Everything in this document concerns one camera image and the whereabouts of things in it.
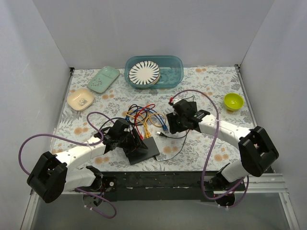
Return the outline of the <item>black network switch box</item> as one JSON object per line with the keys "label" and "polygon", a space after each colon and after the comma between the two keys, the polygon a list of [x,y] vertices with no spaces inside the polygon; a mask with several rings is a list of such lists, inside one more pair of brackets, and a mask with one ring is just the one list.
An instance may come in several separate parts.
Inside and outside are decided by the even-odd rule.
{"label": "black network switch box", "polygon": [[160,151],[153,137],[146,138],[143,143],[146,146],[145,148],[137,147],[124,150],[130,165],[135,165],[160,155]]}

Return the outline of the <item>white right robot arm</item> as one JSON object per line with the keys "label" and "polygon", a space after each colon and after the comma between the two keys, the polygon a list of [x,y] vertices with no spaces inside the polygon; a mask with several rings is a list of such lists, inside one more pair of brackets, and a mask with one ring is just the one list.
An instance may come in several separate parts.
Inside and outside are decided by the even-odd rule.
{"label": "white right robot arm", "polygon": [[252,175],[260,177],[278,159],[279,153],[266,130],[260,126],[246,128],[219,121],[196,102],[178,99],[171,102],[173,112],[167,114],[171,134],[194,130],[216,136],[239,150],[240,159],[224,166],[204,186],[228,189],[237,180]]}

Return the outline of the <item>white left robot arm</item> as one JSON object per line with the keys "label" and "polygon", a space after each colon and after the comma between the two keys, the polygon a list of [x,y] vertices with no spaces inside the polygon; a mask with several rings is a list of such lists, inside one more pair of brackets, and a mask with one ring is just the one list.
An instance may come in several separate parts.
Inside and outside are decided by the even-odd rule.
{"label": "white left robot arm", "polygon": [[76,170],[98,156],[122,148],[126,155],[146,149],[136,129],[123,120],[112,127],[103,128],[86,143],[59,154],[43,153],[27,179],[27,184],[46,202],[56,200],[64,191],[84,188],[98,191],[102,187],[103,174],[93,166]]}

